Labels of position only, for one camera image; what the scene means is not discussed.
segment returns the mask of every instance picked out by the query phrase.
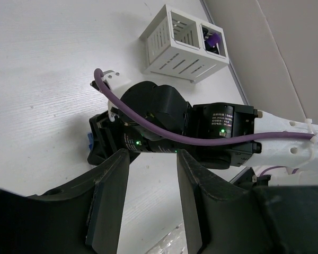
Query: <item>table surface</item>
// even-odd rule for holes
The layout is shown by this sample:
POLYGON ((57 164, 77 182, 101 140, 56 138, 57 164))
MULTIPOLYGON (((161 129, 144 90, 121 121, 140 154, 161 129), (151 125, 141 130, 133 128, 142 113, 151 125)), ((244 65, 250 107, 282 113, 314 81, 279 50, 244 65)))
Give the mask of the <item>table surface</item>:
MULTIPOLYGON (((191 104, 242 103, 228 68, 196 85, 141 73, 138 37, 164 3, 207 20, 199 0, 0 1, 0 188, 42 194, 92 168, 88 119, 107 109, 89 86, 95 68, 172 85, 191 104)), ((130 166, 118 253, 144 253, 181 222, 176 156, 140 155, 130 166)))

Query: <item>white plastic basket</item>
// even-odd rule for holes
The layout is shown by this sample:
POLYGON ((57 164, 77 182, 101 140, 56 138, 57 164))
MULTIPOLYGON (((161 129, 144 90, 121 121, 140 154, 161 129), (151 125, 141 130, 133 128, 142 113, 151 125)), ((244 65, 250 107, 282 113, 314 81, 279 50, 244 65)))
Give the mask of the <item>white plastic basket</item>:
POLYGON ((228 65, 222 28, 165 5, 140 37, 146 44, 144 73, 156 72, 197 83, 228 65), (206 51, 202 27, 217 33, 219 55, 206 51))

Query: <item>purple object in basket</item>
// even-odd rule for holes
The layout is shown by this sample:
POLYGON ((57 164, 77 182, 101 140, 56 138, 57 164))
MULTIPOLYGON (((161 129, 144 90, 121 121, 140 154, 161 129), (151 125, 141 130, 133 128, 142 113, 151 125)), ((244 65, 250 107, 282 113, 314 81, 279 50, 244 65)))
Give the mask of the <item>purple object in basket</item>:
POLYGON ((210 47, 212 48, 215 44, 217 44, 219 41, 221 41, 221 38, 218 34, 214 33, 212 34, 207 40, 207 44, 210 45, 210 47))

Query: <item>white table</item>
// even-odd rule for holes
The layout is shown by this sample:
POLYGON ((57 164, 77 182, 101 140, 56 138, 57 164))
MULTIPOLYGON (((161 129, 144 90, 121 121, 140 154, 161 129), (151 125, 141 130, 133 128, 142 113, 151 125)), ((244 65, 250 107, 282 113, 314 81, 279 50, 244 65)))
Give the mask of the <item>white table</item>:
MULTIPOLYGON (((97 67, 172 85, 191 104, 242 103, 228 68, 197 85, 141 74, 138 37, 164 3, 206 20, 199 0, 0 1, 0 188, 42 194, 91 169, 88 119, 107 108, 89 86, 97 67)), ((130 167, 118 253, 146 252, 181 221, 175 155, 140 155, 130 167)))

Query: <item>zip tie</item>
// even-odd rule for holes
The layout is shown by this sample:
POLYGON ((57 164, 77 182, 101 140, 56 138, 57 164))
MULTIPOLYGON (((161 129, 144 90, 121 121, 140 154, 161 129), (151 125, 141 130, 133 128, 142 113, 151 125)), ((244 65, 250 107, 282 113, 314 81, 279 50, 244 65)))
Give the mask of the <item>zip tie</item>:
POLYGON ((305 162, 301 163, 300 165, 298 165, 296 168, 300 168, 306 164, 308 164, 310 161, 312 161, 315 158, 315 154, 316 154, 316 148, 317 148, 317 144, 318 144, 318 132, 316 131, 316 129, 314 128, 313 124, 312 124, 312 119, 305 119, 305 123, 307 124, 310 133, 313 133, 314 136, 310 139, 311 144, 311 156, 308 160, 306 160, 305 162))

